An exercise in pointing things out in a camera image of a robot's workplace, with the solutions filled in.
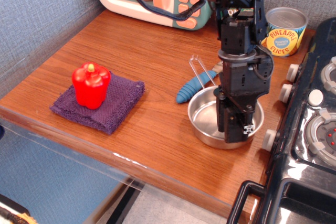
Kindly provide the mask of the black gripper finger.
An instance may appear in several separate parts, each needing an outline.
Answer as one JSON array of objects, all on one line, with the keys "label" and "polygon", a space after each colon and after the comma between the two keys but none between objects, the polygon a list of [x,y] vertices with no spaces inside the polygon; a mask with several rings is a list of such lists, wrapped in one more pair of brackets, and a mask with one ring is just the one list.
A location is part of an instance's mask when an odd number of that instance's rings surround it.
[{"label": "black gripper finger", "polygon": [[227,143],[240,143],[248,139],[244,134],[244,124],[241,113],[229,98],[224,102],[224,133]]},{"label": "black gripper finger", "polygon": [[226,110],[228,108],[227,97],[225,95],[219,95],[216,98],[216,110],[217,110],[217,127],[218,131],[224,133],[226,125]]}]

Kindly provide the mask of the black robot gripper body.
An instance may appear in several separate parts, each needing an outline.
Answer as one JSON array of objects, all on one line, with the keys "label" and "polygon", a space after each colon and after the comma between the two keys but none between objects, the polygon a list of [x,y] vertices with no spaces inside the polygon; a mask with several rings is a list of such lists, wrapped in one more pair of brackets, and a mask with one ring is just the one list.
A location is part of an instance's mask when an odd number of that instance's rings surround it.
[{"label": "black robot gripper body", "polygon": [[215,89],[216,98],[225,95],[242,114],[244,134],[252,126],[257,100],[269,93],[270,79],[274,70],[271,54],[261,50],[234,55],[222,50],[218,52],[223,61],[223,71],[219,74],[220,85]]}]

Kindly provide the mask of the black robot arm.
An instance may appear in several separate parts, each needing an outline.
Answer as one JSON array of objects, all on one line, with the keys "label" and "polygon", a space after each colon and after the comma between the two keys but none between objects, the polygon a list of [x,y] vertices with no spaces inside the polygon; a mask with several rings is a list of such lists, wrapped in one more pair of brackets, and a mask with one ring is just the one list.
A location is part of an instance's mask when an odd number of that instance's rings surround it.
[{"label": "black robot arm", "polygon": [[217,21],[223,62],[216,97],[217,128],[227,144],[253,133],[257,100],[270,89],[274,60],[261,45],[267,36],[264,0],[207,0]]}]

